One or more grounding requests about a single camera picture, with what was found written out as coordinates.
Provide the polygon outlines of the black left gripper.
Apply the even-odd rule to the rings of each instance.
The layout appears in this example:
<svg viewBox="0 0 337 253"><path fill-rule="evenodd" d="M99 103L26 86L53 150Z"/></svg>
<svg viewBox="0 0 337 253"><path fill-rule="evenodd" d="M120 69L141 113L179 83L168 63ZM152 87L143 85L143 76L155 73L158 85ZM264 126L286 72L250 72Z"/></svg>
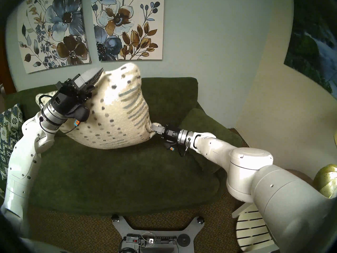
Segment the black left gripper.
<svg viewBox="0 0 337 253"><path fill-rule="evenodd" d="M58 91L50 100L52 107L62 116L89 116L90 109L85 103L92 97L91 91L103 71L103 68L91 68L64 83L58 82Z"/></svg>

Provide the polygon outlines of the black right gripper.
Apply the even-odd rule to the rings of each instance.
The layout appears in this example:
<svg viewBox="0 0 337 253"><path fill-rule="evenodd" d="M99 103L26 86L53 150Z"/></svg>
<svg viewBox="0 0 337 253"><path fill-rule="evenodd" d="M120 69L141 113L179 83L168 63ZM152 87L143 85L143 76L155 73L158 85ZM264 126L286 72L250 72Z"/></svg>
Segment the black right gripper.
<svg viewBox="0 0 337 253"><path fill-rule="evenodd" d="M162 126L159 123L152 123L152 129L155 129L155 133L162 135L162 138L166 141L177 143L178 145L181 145L181 129L177 128L173 125L165 125Z"/></svg>

